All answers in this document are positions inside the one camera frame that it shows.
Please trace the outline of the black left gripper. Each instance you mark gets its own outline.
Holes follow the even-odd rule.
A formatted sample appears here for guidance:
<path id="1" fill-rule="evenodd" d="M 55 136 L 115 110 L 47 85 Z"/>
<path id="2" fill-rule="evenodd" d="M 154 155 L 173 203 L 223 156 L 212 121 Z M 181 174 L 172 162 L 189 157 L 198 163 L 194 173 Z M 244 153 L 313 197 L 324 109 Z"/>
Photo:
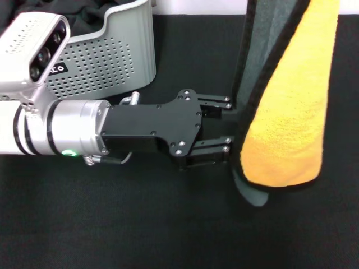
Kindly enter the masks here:
<path id="1" fill-rule="evenodd" d="M 110 153 L 164 151 L 179 157 L 180 170 L 222 164 L 230 160 L 233 136 L 195 140 L 202 116 L 220 119 L 231 111 L 229 96 L 181 90 L 165 104 L 113 106 L 105 118 L 101 137 Z"/>

